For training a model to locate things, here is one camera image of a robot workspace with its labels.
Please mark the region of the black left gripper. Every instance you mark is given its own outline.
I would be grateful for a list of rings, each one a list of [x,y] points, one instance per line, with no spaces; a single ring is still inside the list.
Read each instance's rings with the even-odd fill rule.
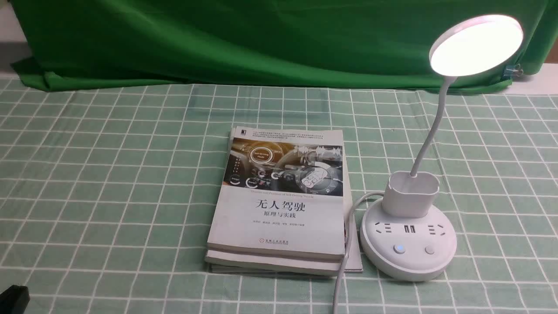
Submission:
[[[28,287],[12,285],[0,295],[0,313],[24,314],[29,302]]]

